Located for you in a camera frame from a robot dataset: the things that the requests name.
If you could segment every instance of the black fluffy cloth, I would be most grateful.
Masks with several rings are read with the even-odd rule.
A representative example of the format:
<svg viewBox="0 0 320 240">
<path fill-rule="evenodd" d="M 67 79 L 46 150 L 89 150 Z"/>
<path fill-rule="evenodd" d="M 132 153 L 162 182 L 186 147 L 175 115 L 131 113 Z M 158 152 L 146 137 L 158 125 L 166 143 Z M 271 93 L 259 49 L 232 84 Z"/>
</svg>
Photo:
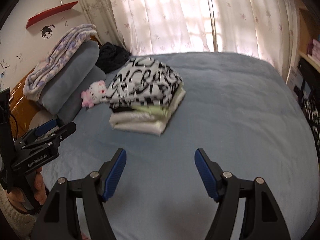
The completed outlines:
<svg viewBox="0 0 320 240">
<path fill-rule="evenodd" d="M 100 48 L 100 53 L 96 66 L 101 68 L 105 73 L 110 73 L 121 68 L 129 59 L 131 53 L 124 48 L 107 42 Z"/>
</svg>

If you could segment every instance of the beige curtain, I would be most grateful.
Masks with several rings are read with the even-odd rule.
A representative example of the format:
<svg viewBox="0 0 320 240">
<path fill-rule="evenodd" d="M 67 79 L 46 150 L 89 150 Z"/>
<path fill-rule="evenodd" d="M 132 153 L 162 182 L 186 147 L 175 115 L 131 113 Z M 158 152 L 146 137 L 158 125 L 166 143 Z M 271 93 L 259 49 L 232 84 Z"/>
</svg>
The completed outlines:
<svg viewBox="0 0 320 240">
<path fill-rule="evenodd" d="M 79 0 L 87 21 L 97 26 L 100 43 L 107 41 L 124 47 L 118 34 L 110 0 Z"/>
<path fill-rule="evenodd" d="M 208 0 L 111 0 L 133 55 L 213 51 Z"/>
<path fill-rule="evenodd" d="M 294 0 L 212 0 L 218 51 L 268 61 L 286 80 L 298 44 Z"/>
</svg>

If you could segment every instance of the light green garment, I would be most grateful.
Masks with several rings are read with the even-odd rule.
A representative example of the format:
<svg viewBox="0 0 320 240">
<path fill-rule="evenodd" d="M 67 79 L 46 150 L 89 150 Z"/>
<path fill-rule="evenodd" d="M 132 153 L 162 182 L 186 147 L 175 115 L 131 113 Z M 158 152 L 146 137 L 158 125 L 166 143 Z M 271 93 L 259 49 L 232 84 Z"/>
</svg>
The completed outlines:
<svg viewBox="0 0 320 240">
<path fill-rule="evenodd" d="M 177 88 L 176 95 L 180 94 L 182 91 L 183 85 L 180 85 Z M 131 106 L 132 109 L 140 111 L 140 112 L 146 112 L 152 115 L 157 115 L 157 116 L 163 116 L 167 117 L 169 107 L 167 106 Z"/>
</svg>

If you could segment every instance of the wooden headboard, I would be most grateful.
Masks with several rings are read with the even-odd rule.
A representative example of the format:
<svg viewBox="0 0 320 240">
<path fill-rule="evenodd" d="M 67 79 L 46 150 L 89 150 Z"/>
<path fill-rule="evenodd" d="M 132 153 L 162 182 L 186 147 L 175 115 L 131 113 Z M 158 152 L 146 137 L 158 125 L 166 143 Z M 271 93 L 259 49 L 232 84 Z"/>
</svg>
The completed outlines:
<svg viewBox="0 0 320 240">
<path fill-rule="evenodd" d="M 99 46 L 101 44 L 96 37 L 91 36 L 91 40 L 96 41 Z M 10 101 L 10 110 L 12 115 L 17 119 L 18 127 L 12 117 L 10 117 L 12 135 L 15 137 L 18 129 L 18 137 L 22 136 L 29 130 L 29 125 L 33 117 L 41 109 L 34 101 L 28 100 L 23 95 L 23 87 L 27 76 L 34 70 L 34 68 L 20 80 L 20 82 L 13 88 L 11 95 L 13 96 Z"/>
</svg>

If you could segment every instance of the blue gripper pad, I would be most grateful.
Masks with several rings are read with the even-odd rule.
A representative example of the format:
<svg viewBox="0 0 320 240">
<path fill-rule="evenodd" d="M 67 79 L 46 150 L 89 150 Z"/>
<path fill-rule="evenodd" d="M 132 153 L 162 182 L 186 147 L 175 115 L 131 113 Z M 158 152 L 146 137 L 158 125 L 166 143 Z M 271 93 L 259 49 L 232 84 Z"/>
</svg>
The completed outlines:
<svg viewBox="0 0 320 240">
<path fill-rule="evenodd" d="M 102 195 L 102 198 L 104 201 L 107 201 L 115 193 L 126 162 L 127 162 L 127 153 L 125 150 L 122 150 L 118 159 L 116 160 L 116 163 L 113 165 L 109 173 L 109 176 L 105 181 L 105 190 Z"/>
<path fill-rule="evenodd" d="M 55 128 L 57 125 L 57 121 L 52 119 L 43 125 L 39 126 L 35 131 L 36 136 L 43 136 L 45 133 L 49 132 L 51 129 Z"/>
<path fill-rule="evenodd" d="M 209 197 L 218 202 L 220 197 L 217 191 L 217 181 L 210 171 L 210 168 L 204 160 L 199 149 L 195 152 L 195 164 Z"/>
</svg>

